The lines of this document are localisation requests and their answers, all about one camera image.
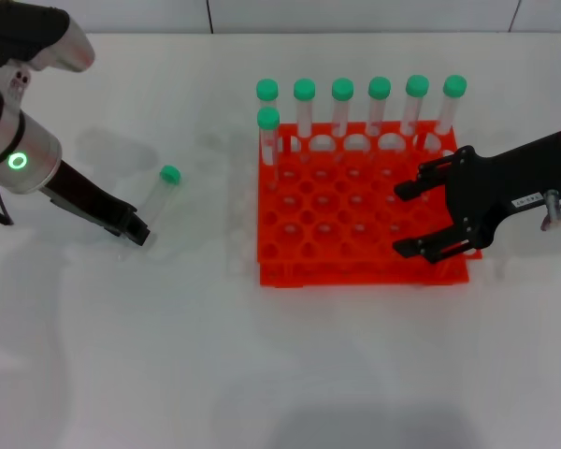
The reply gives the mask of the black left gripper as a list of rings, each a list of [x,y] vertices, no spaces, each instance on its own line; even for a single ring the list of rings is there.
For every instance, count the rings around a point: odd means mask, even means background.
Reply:
[[[57,207],[113,235],[123,235],[137,246],[143,246],[150,234],[135,207],[102,190],[66,162],[59,165],[41,192]]]

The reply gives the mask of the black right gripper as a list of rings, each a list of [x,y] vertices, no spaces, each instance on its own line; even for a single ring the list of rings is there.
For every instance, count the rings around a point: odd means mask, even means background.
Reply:
[[[402,257],[421,256],[436,264],[486,248],[508,217],[543,205],[549,191],[561,197],[561,132],[491,157],[463,147],[420,164],[415,179],[396,184],[394,194],[410,201],[440,186],[454,224],[394,241],[392,248]]]

